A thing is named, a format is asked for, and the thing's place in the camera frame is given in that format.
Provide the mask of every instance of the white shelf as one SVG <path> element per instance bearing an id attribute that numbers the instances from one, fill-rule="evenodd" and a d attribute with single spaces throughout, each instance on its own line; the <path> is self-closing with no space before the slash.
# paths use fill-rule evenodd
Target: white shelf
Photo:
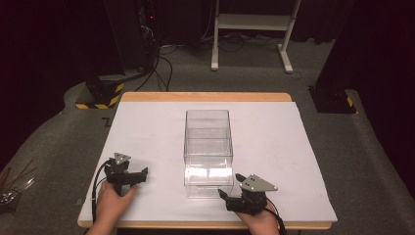
<path id="1" fill-rule="evenodd" d="M 218 28 L 287 30 L 290 16 L 219 14 Z"/>

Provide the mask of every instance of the white paper sheet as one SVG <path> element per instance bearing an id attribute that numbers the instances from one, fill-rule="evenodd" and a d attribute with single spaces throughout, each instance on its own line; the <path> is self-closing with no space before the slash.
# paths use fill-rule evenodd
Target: white paper sheet
<path id="1" fill-rule="evenodd" d="M 233 172 L 276 185 L 267 196 L 284 221 L 337 221 L 296 103 L 121 102 L 97 167 L 117 152 L 132 157 L 130 172 L 149 168 L 122 221 L 240 221 L 221 199 L 186 198 L 187 110 L 229 110 Z M 92 220 L 91 191 L 92 185 L 79 221 Z"/>

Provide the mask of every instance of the metal bracket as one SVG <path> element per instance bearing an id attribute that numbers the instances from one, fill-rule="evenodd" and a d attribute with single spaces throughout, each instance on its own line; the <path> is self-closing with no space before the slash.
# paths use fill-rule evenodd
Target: metal bracket
<path id="1" fill-rule="evenodd" d="M 265 192 L 278 190 L 278 188 L 275 185 L 269 183 L 266 180 L 263 180 L 255 174 L 251 174 L 239 186 L 251 192 Z"/>
<path id="2" fill-rule="evenodd" d="M 117 165 L 121 165 L 131 159 L 131 157 L 120 153 L 114 153 L 114 157 Z"/>

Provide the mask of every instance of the wooden table edge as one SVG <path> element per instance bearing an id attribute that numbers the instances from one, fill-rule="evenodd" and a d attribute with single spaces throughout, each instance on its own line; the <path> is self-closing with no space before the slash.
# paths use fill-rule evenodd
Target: wooden table edge
<path id="1" fill-rule="evenodd" d="M 78 221 L 80 227 L 91 227 L 92 221 Z M 332 226 L 332 222 L 284 222 L 288 230 L 324 230 Z M 121 221 L 117 228 L 150 228 L 150 229 L 248 229 L 242 221 Z"/>
<path id="2" fill-rule="evenodd" d="M 121 102 L 292 102 L 288 93 L 125 92 Z"/>

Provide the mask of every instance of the human hand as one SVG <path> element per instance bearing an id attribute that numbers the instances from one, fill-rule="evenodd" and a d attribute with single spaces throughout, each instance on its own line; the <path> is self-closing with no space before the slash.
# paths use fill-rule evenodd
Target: human hand
<path id="1" fill-rule="evenodd" d="M 275 212 L 273 206 L 268 201 L 266 207 Z M 278 221 L 268 211 L 262 211 L 256 215 L 242 212 L 235 212 L 235 214 L 247 224 L 252 235 L 280 235 Z"/>
<path id="2" fill-rule="evenodd" d="M 134 185 L 121 197 L 116 193 L 113 184 L 107 180 L 103 181 L 98 194 L 97 219 L 87 234 L 110 234 L 118 219 L 127 210 L 137 190 L 138 185 Z"/>

